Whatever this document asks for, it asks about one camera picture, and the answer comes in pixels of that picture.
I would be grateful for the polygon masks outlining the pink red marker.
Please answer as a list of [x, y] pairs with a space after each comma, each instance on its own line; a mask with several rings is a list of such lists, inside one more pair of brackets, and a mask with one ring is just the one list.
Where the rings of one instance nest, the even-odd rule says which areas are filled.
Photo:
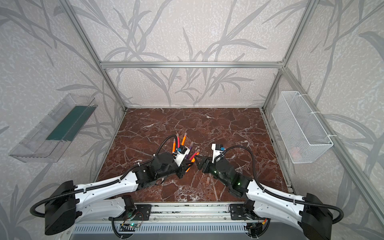
[[200, 149], [197, 149], [196, 152], [190, 157], [190, 161], [192, 161], [196, 155], [200, 153]]

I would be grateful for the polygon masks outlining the orange highlighter marker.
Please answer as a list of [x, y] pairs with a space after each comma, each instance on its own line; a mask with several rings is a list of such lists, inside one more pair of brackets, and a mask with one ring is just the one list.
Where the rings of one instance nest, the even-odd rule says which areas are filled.
[[187, 139], [187, 133], [184, 134], [180, 146], [185, 146], [186, 139]]

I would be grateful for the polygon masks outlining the purple marker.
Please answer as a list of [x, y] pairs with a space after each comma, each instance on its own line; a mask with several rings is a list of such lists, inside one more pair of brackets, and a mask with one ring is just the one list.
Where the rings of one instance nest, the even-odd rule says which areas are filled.
[[189, 145], [189, 152], [188, 152], [188, 154], [186, 156], [187, 160], [189, 159], [189, 156], [190, 156], [190, 153], [192, 152], [193, 146], [194, 146], [194, 142], [191, 142], [190, 145]]

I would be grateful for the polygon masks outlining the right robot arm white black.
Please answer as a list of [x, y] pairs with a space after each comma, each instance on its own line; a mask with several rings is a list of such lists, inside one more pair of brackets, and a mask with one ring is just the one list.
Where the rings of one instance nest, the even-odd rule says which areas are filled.
[[213, 161], [196, 156], [195, 162], [200, 171], [223, 183], [232, 196], [245, 199], [244, 209], [250, 217], [277, 220], [301, 230], [309, 240], [329, 240], [332, 226], [344, 217], [342, 209], [323, 204], [315, 195], [292, 195], [262, 185], [236, 172], [224, 157]]

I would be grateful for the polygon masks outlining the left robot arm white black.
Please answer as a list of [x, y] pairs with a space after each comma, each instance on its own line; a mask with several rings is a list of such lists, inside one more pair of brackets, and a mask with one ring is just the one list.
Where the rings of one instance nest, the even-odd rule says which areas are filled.
[[160, 179], [176, 175], [182, 178], [194, 164], [186, 154], [164, 152], [121, 176], [89, 184], [61, 184], [48, 198], [30, 208], [31, 215], [45, 220], [45, 234], [55, 235], [84, 220], [87, 215], [118, 218], [128, 211], [127, 201], [110, 198], [150, 188]]

